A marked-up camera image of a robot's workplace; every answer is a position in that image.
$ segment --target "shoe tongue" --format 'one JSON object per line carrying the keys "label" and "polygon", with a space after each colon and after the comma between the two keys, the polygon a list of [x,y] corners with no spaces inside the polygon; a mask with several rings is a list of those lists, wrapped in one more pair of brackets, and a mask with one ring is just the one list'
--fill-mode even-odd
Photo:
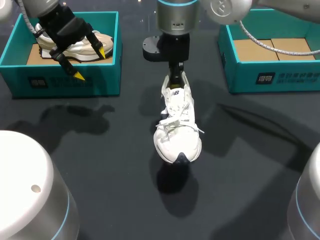
{"label": "shoe tongue", "polygon": [[170,90],[171,102],[174,104],[183,104],[185,102],[185,90],[183,88],[174,88]]}

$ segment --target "teal box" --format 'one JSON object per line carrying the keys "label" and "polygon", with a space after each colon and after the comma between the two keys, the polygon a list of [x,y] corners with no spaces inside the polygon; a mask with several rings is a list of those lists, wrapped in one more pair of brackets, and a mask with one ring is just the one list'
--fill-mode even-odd
{"label": "teal box", "polygon": [[[252,9],[242,21],[258,40],[305,38],[320,49],[320,25],[273,9]],[[218,47],[230,93],[320,91],[320,55],[302,61],[240,61],[234,40],[249,39],[238,24],[220,27]]]}
{"label": "teal box", "polygon": [[[94,30],[114,39],[112,63],[73,64],[86,81],[67,76],[59,64],[26,65],[34,36],[20,14],[0,59],[0,73],[13,98],[63,98],[120,94],[122,36],[118,12],[75,12]],[[30,19],[32,25],[37,19]]]}

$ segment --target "shoe sole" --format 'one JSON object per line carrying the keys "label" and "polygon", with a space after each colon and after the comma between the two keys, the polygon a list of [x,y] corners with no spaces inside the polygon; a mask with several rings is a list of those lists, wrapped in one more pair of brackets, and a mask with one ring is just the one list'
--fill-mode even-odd
{"label": "shoe sole", "polygon": [[[162,152],[160,151],[158,145],[157,145],[157,137],[156,137],[156,134],[153,135],[153,143],[154,143],[154,147],[155,147],[155,150],[157,151],[157,153],[159,154],[160,158],[162,158],[165,162],[169,163],[169,164],[173,164],[174,162],[168,160],[163,154]],[[199,138],[199,144],[198,144],[198,149],[197,149],[197,152],[196,152],[196,155],[195,157],[190,160],[189,162],[192,163],[194,162],[195,160],[198,159],[198,157],[200,156],[200,153],[201,153],[201,150],[202,150],[202,142],[201,142],[201,139]]]}
{"label": "shoe sole", "polygon": [[[113,50],[114,49],[111,48],[109,51],[104,53],[106,59],[113,55]],[[50,51],[51,50],[40,48],[41,57],[43,59],[51,59]],[[95,54],[95,55],[80,55],[80,54],[68,52],[68,51],[63,52],[63,54],[66,56],[67,59],[73,59],[73,60],[78,61],[79,63],[94,62],[94,61],[100,60],[100,57],[97,54]]]}

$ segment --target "logo on box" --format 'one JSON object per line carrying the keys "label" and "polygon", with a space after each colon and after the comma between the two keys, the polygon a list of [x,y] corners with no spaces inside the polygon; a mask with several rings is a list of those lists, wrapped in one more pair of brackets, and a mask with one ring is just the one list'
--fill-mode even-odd
{"label": "logo on box", "polygon": [[265,84],[272,84],[276,73],[275,72],[261,72],[259,73],[255,84],[258,85],[265,85]]}
{"label": "logo on box", "polygon": [[44,77],[28,77],[29,83],[33,89],[46,89],[48,88],[47,82]]}

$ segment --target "shoe logo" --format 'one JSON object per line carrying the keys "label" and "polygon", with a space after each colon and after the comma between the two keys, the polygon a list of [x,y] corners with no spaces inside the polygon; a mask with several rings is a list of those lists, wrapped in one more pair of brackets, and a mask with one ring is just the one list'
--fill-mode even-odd
{"label": "shoe logo", "polygon": [[171,96],[178,95],[178,94],[179,94],[179,91],[174,91],[171,93]]}

